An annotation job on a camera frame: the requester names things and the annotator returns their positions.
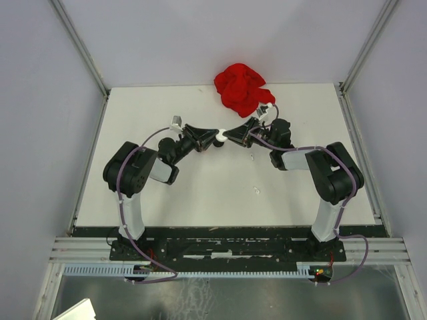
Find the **white earbud charging case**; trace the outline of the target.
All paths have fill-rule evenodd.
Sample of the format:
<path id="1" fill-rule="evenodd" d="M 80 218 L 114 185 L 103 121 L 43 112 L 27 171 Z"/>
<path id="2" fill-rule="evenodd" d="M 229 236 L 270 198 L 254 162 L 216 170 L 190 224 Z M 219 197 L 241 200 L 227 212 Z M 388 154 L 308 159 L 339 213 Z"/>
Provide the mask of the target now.
<path id="1" fill-rule="evenodd" d="M 216 135 L 216 140 L 221 143 L 224 143 L 225 141 L 227 141 L 228 138 L 225 136 L 225 132 L 226 132 L 225 129 L 220 129 L 218 134 Z"/>

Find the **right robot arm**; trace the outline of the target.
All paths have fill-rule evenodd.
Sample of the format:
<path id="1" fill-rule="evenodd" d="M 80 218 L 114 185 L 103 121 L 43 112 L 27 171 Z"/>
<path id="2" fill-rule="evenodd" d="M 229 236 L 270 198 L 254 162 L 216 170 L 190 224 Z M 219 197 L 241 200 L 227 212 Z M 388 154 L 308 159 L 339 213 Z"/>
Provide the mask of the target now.
<path id="1" fill-rule="evenodd" d="M 321 261 L 330 254 L 330 242 L 339 237 L 344 208 L 364 186 L 364 177 L 341 142 L 325 147 L 294 147 L 290 123 L 275 119 L 263 126 L 254 117 L 230 130 L 220 130 L 216 139 L 250 148 L 254 143 L 270 149 L 272 165 L 280 171 L 307 170 L 320 196 L 316 220 L 306 244 L 307 255 Z"/>

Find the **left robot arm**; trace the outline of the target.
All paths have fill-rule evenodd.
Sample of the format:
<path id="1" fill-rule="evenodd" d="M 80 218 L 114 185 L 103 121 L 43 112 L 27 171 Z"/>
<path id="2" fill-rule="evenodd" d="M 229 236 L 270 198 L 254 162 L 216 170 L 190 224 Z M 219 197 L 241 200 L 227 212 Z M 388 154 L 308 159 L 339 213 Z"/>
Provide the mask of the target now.
<path id="1" fill-rule="evenodd" d="M 147 243 L 140 239 L 145 232 L 141 210 L 141 192 L 149 179 L 171 185 L 179 169 L 177 163 L 190 152 L 205 151 L 216 141 L 218 129 L 200 129 L 185 125 L 179 139 L 161 139 L 157 149 L 126 141 L 107 162 L 103 180 L 117 194 L 119 234 L 129 239 L 124 251 L 134 260 L 147 254 Z"/>

